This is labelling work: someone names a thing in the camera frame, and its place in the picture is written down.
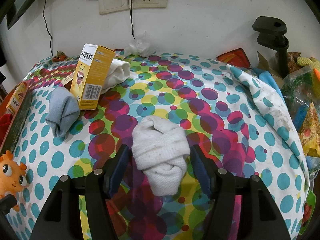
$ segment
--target red cloth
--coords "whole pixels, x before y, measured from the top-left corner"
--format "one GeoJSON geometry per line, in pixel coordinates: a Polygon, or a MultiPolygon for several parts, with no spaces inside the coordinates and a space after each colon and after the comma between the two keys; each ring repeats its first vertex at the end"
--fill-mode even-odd
{"type": "Polygon", "coordinates": [[[12,114],[4,114],[0,117],[0,145],[2,145],[2,142],[4,140],[5,134],[7,133],[12,118],[12,114]]]}

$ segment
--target metal screw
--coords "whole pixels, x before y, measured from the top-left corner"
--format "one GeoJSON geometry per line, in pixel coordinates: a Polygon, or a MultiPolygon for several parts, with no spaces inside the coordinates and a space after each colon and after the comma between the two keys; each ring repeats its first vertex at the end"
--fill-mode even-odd
{"type": "Polygon", "coordinates": [[[218,169],[218,172],[219,172],[221,175],[227,174],[227,170],[224,169],[224,168],[219,168],[219,169],[218,169]]]}
{"type": "Polygon", "coordinates": [[[252,176],[251,176],[251,179],[252,179],[253,181],[259,181],[259,180],[260,180],[260,177],[257,176],[257,175],[252,175],[252,176]]]}
{"type": "Polygon", "coordinates": [[[94,173],[95,175],[99,175],[99,174],[102,173],[102,169],[95,169],[95,170],[93,171],[93,173],[94,173]]]}
{"type": "Polygon", "coordinates": [[[62,175],[61,177],[60,177],[60,180],[62,181],[62,182],[65,182],[65,181],[67,181],[69,179],[69,176],[68,175],[62,175]]]}

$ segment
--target cartoon toy eye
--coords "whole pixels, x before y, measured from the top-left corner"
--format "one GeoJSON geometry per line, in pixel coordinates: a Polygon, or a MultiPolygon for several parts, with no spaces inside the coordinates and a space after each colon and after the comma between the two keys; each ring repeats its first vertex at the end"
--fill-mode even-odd
{"type": "Polygon", "coordinates": [[[25,187],[27,185],[27,180],[25,176],[20,175],[19,177],[19,184],[23,187],[25,187]]]}
{"type": "Polygon", "coordinates": [[[11,167],[8,164],[3,165],[2,171],[7,177],[10,177],[12,175],[11,167]]]}

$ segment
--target smiling cartoon mouth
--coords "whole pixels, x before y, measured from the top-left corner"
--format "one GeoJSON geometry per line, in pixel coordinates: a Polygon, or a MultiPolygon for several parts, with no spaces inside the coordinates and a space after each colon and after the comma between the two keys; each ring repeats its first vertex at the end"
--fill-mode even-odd
{"type": "Polygon", "coordinates": [[[84,78],[84,74],[81,71],[77,73],[77,84],[79,85],[84,78]]]}

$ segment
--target barcode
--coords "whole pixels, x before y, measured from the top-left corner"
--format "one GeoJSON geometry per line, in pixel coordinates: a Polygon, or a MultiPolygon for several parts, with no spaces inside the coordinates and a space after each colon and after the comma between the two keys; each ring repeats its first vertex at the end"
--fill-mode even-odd
{"type": "Polygon", "coordinates": [[[82,99],[97,100],[100,96],[102,86],[86,84],[84,89],[84,97],[82,99]]]}

